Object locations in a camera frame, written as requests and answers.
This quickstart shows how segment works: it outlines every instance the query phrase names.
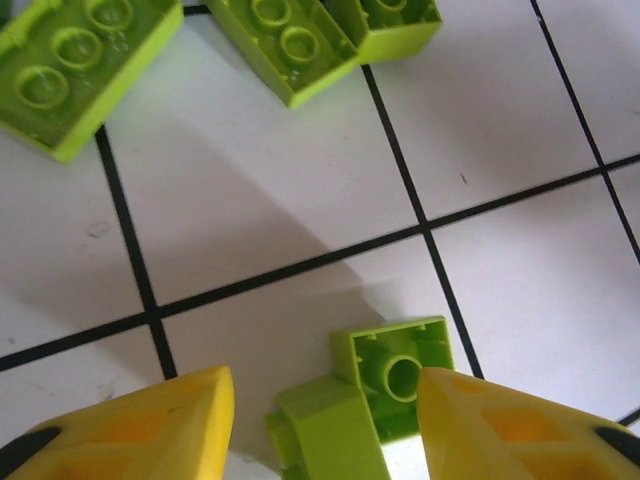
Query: lime green lego brick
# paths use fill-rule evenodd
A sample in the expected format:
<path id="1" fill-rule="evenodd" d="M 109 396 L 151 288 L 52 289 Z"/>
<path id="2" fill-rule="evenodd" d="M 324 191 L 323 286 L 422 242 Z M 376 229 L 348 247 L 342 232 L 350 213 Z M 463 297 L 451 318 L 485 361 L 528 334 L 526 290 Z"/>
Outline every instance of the lime green lego brick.
<path id="1" fill-rule="evenodd" d="M 363 390 L 383 444 L 419 432 L 416 391 L 422 368 L 453 368 L 443 317 L 332 332 L 331 348 L 334 373 Z"/>
<path id="2" fill-rule="evenodd" d="M 415 55 L 442 25 L 435 0 L 326 0 L 325 5 L 362 64 Z"/>
<path id="3" fill-rule="evenodd" d="M 70 161 L 182 19 L 176 0 L 36 0 L 0 32 L 0 124 Z"/>
<path id="4" fill-rule="evenodd" d="M 355 47 L 319 0 L 208 0 L 255 73 L 295 108 L 347 75 Z"/>
<path id="5" fill-rule="evenodd" d="M 333 376 L 278 394 L 266 418 L 285 480 L 389 480 L 363 392 Z"/>
<path id="6" fill-rule="evenodd" d="M 0 0 L 0 28 L 11 18 L 11 0 Z"/>

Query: white tile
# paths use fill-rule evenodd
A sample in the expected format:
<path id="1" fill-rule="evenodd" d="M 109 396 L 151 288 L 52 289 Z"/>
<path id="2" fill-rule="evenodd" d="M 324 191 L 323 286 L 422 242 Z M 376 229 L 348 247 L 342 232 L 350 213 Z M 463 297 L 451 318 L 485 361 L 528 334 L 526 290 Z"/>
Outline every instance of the white tile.
<path id="1" fill-rule="evenodd" d="M 360 70 L 289 111 L 207 16 L 107 126 L 160 302 L 416 223 Z"/>
<path id="2" fill-rule="evenodd" d="M 640 165 L 635 164 L 611 172 L 611 180 L 633 234 L 636 240 L 640 241 Z"/>
<path id="3" fill-rule="evenodd" d="M 420 55 L 373 68 L 427 215 L 594 167 L 529 2 L 438 5 Z"/>
<path id="4" fill-rule="evenodd" d="M 247 455 L 227 452 L 224 480 L 280 480 L 280 473 Z"/>
<path id="5" fill-rule="evenodd" d="M 50 418 L 162 381 L 147 327 L 0 373 L 4 445 Z"/>
<path id="6" fill-rule="evenodd" d="M 640 152 L 640 3 L 539 3 L 604 160 Z"/>
<path id="7" fill-rule="evenodd" d="M 263 417 L 279 391 L 330 372 L 331 330 L 438 314 L 448 316 L 446 301 L 423 239 L 414 238 L 169 318 L 165 327 L 180 373 L 231 367 L 232 449 L 273 465 Z M 456 367 L 468 373 L 449 328 Z"/>
<path id="8" fill-rule="evenodd" d="M 55 163 L 0 132 L 0 355 L 141 310 L 92 141 Z"/>
<path id="9" fill-rule="evenodd" d="M 638 406 L 640 270 L 601 179 L 436 240 L 488 380 L 611 420 Z"/>
<path id="10" fill-rule="evenodd" d="M 427 459 L 424 454 L 422 437 L 415 435 L 411 438 L 393 442 L 382 447 L 387 468 L 391 478 L 398 480 L 429 480 Z"/>

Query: tile grout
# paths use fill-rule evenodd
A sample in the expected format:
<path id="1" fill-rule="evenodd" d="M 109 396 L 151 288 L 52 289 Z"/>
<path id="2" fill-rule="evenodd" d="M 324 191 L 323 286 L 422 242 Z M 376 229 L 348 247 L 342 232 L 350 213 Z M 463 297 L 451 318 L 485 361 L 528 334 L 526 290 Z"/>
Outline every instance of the tile grout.
<path id="1" fill-rule="evenodd" d="M 158 356 L 158 361 L 160 362 L 162 374 L 165 380 L 168 380 L 178 376 L 175 360 L 171 352 L 171 347 L 169 346 L 167 333 L 162 324 L 162 319 L 158 315 L 158 304 L 153 293 L 153 287 L 151 286 L 151 279 L 142 255 L 142 249 L 140 248 L 135 226 L 133 225 L 133 218 L 131 217 L 129 205 L 127 204 L 122 182 L 120 181 L 120 174 L 118 173 L 113 149 L 109 143 L 107 129 L 104 125 L 101 126 L 96 133 L 95 139 L 107 178 L 109 191 L 111 192 L 113 205 L 118 216 L 118 222 L 120 223 L 120 229 L 129 256 L 129 263 L 131 264 L 138 293 L 142 301 L 142 307 L 147 314 L 147 324 L 151 332 L 153 345 Z"/>
<path id="2" fill-rule="evenodd" d="M 622 228 L 624 229 L 624 232 L 627 236 L 627 240 L 629 241 L 631 249 L 633 250 L 633 253 L 636 257 L 636 262 L 640 264 L 640 246 L 638 245 L 638 241 L 635 238 L 633 229 L 631 228 L 631 224 L 629 223 L 629 219 L 627 218 L 627 214 L 624 208 L 622 207 L 622 203 L 620 202 L 620 198 L 618 197 L 618 192 L 616 191 L 615 186 L 613 185 L 611 176 L 609 175 L 608 170 L 605 168 L 606 165 L 602 158 L 602 154 L 600 153 L 600 149 L 598 148 L 595 137 L 591 132 L 591 128 L 589 127 L 589 123 L 587 122 L 587 118 L 584 114 L 584 111 L 582 110 L 580 102 L 578 101 L 578 96 L 575 92 L 575 89 L 573 88 L 573 85 L 571 84 L 571 80 L 569 79 L 569 74 L 567 73 L 567 70 L 564 67 L 564 63 L 560 58 L 560 53 L 558 52 L 555 42 L 553 41 L 551 32 L 547 27 L 547 23 L 545 21 L 544 15 L 542 14 L 540 6 L 538 5 L 538 0 L 530 0 L 530 1 L 531 1 L 531 6 L 533 8 L 533 11 L 536 14 L 536 17 L 538 19 L 538 24 L 540 25 L 542 34 L 545 38 L 545 41 L 547 42 L 547 47 L 549 48 L 549 52 L 553 57 L 553 61 L 555 62 L 556 68 L 558 69 L 558 73 L 562 78 L 562 83 L 564 84 L 565 90 L 569 95 L 575 114 L 578 117 L 578 121 L 580 122 L 582 131 L 584 132 L 587 142 L 589 143 L 589 147 L 591 148 L 591 152 L 596 160 L 596 163 L 598 164 L 598 167 L 600 167 L 601 169 L 600 175 L 602 176 L 602 179 L 605 183 L 609 196 L 611 197 L 611 201 L 613 202 L 613 206 L 616 210 L 618 218 L 622 223 Z"/>
<path id="3" fill-rule="evenodd" d="M 606 164 L 604 167 L 593 167 L 589 170 L 574 173 L 558 180 L 552 180 L 541 185 L 536 185 L 525 190 L 520 190 L 519 192 L 510 193 L 495 200 L 490 200 L 479 205 L 474 205 L 472 207 L 458 210 L 457 212 L 448 213 L 440 217 L 436 217 L 432 220 L 429 220 L 429 226 L 432 230 L 447 227 L 454 223 L 458 223 L 463 220 L 482 215 L 484 213 L 493 212 L 494 210 L 498 210 L 503 207 L 509 207 L 524 200 L 529 200 L 530 198 L 534 198 L 546 193 L 551 193 L 561 188 L 595 178 L 601 174 L 603 169 L 607 172 L 612 172 L 620 168 L 634 165 L 638 162 L 640 162 L 640 154 L 632 155 L 620 160 L 615 160 L 611 163 Z"/>
<path id="4" fill-rule="evenodd" d="M 147 324 L 146 312 L 137 313 L 128 317 L 103 323 L 97 327 L 72 333 L 66 337 L 57 338 L 50 342 L 41 343 L 35 347 L 29 347 L 15 353 L 10 353 L 0 358 L 0 372 L 20 367 L 36 360 L 66 352 L 76 347 L 97 342 L 113 335 L 123 333 Z"/>
<path id="5" fill-rule="evenodd" d="M 640 407 L 638 407 L 633 412 L 629 413 L 628 415 L 618 420 L 618 423 L 624 427 L 629 427 L 639 420 L 640 420 Z"/>
<path id="6" fill-rule="evenodd" d="M 422 207 L 422 203 L 420 202 L 418 191 L 416 190 L 413 178 L 411 177 L 411 172 L 409 171 L 409 167 L 407 165 L 407 162 L 405 161 L 404 154 L 402 153 L 402 148 L 400 147 L 400 142 L 398 141 L 395 130 L 391 123 L 391 118 L 389 117 L 387 108 L 384 105 L 384 100 L 382 99 L 382 95 L 380 93 L 380 90 L 378 89 L 378 85 L 376 84 L 373 72 L 371 71 L 371 67 L 369 65 L 363 65 L 362 71 L 367 81 L 369 91 L 371 92 L 373 103 L 375 104 L 376 110 L 378 111 L 378 117 L 380 118 L 380 122 L 382 123 L 385 135 L 387 136 L 387 141 L 389 142 L 389 146 L 391 147 L 393 157 L 398 167 L 398 172 L 400 174 L 400 177 L 402 178 L 407 195 L 409 196 L 409 200 L 411 202 L 411 206 L 413 207 L 413 211 L 418 219 L 420 228 L 422 230 L 422 236 L 426 243 L 427 250 L 429 251 L 429 256 L 431 257 L 433 267 L 436 271 L 436 275 L 438 276 L 438 281 L 440 282 L 440 286 L 442 287 L 447 305 L 449 306 L 449 311 L 451 312 L 453 323 L 458 331 L 458 336 L 460 337 L 460 340 L 462 342 L 465 355 L 467 356 L 467 360 L 469 361 L 469 365 L 471 366 L 471 371 L 473 372 L 474 376 L 478 378 L 484 378 L 482 367 L 480 366 L 480 361 L 478 360 L 475 348 L 473 347 L 473 342 L 471 341 L 471 336 L 469 335 L 469 331 L 462 316 L 462 310 L 460 310 L 460 305 L 458 304 L 458 300 L 456 299 L 453 287 L 449 280 L 449 276 L 447 275 L 444 262 L 442 261 L 442 257 L 440 256 L 440 252 L 438 251 L 438 246 L 436 244 L 435 237 L 433 236 L 433 231 L 429 226 L 429 221 L 427 220 L 424 208 Z"/>
<path id="7" fill-rule="evenodd" d="M 287 280 L 289 278 L 308 273 L 321 267 L 325 267 L 357 255 L 377 250 L 382 247 L 393 245 L 402 240 L 414 237 L 420 234 L 420 227 L 414 225 L 403 228 L 392 233 L 381 235 L 364 242 L 356 243 L 338 250 L 332 250 L 328 253 L 311 257 L 300 262 L 292 263 L 285 267 L 270 270 L 244 280 L 239 280 L 213 290 L 207 290 L 197 295 L 176 300 L 160 307 L 160 315 L 162 318 L 168 318 L 181 313 L 185 313 L 195 308 L 203 307 L 211 303 L 246 293 L 256 288 L 271 285 L 273 283 Z"/>

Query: lego brick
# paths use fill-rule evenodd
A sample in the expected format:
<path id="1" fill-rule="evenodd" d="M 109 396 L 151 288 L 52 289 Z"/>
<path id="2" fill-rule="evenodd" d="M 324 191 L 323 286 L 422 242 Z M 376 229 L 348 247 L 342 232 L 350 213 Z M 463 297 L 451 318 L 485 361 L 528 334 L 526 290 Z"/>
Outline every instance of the lego brick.
<path id="1" fill-rule="evenodd" d="M 435 0 L 326 0 L 325 6 L 361 64 L 416 55 L 442 25 Z"/>
<path id="2" fill-rule="evenodd" d="M 334 373 L 361 388 L 381 443 L 417 434 L 416 391 L 425 366 L 453 368 L 443 317 L 331 333 Z"/>
<path id="3" fill-rule="evenodd" d="M 284 480 L 389 480 L 362 391 L 333 376 L 278 394 L 266 418 Z"/>
<path id="4" fill-rule="evenodd" d="M 289 107 L 347 75 L 356 51 L 319 0 L 208 0 L 222 30 Z"/>
<path id="5" fill-rule="evenodd" d="M 624 427 L 461 373 L 425 368 L 417 412 L 431 480 L 640 478 Z"/>
<path id="6" fill-rule="evenodd" d="M 0 0 L 0 28 L 11 18 L 11 0 Z"/>
<path id="7" fill-rule="evenodd" d="M 36 0 L 0 32 L 0 124 L 70 161 L 182 18 L 176 0 Z"/>
<path id="8" fill-rule="evenodd" d="M 221 480 L 233 384 L 218 367 L 68 413 L 0 449 L 7 480 Z"/>

